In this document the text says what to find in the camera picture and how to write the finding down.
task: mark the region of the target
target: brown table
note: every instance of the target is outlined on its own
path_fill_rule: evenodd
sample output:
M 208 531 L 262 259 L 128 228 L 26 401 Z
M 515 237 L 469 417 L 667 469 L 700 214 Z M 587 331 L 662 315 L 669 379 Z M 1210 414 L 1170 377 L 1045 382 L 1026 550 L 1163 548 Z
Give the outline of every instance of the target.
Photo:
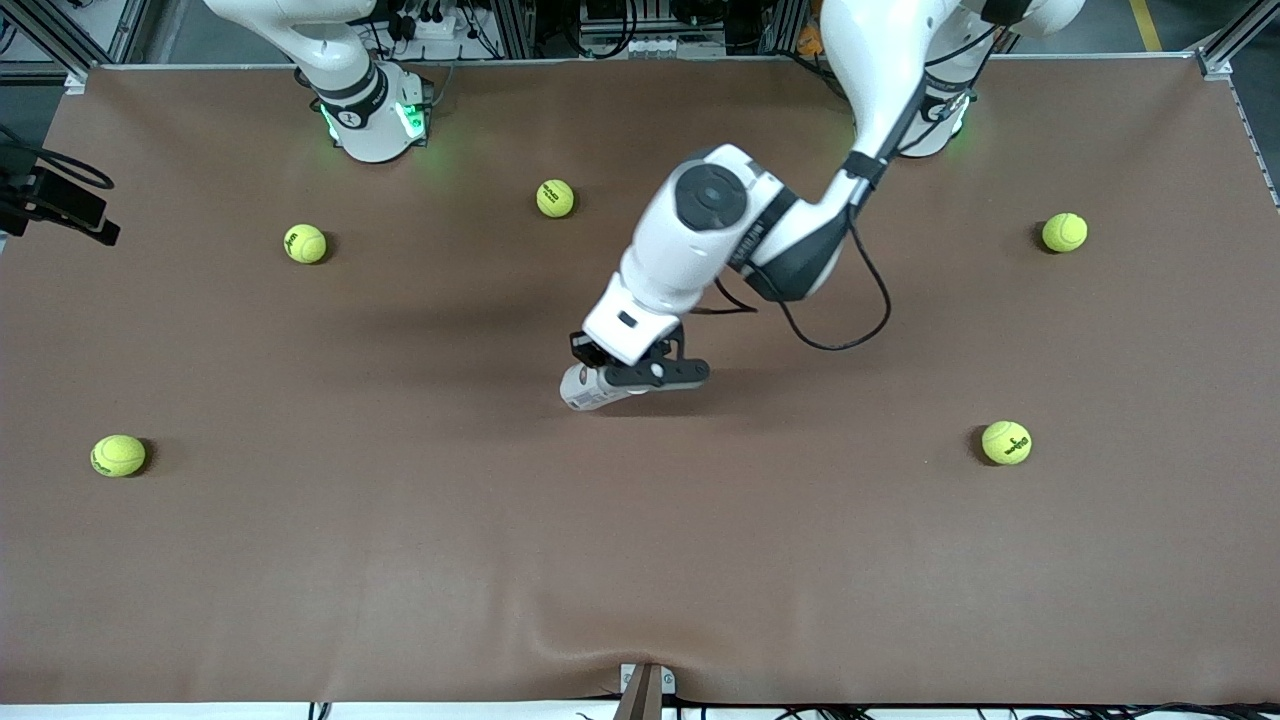
M 590 415 L 566 334 L 662 178 L 732 141 L 815 197 L 842 104 L 785 63 L 463 68 L 428 149 L 364 167 L 306 97 L 63 102 L 124 232 L 0 259 L 0 701 L 572 697 L 644 659 L 699 701 L 1276 698 L 1280 219 L 1193 61 L 993 63 L 864 215 L 882 337 L 694 318 L 705 388 Z M 1051 256 L 1060 210 L 1092 233 Z M 850 254 L 799 313 L 881 306 Z M 1001 418 L 1021 466 L 973 456 Z M 90 468 L 119 432 L 145 475 Z

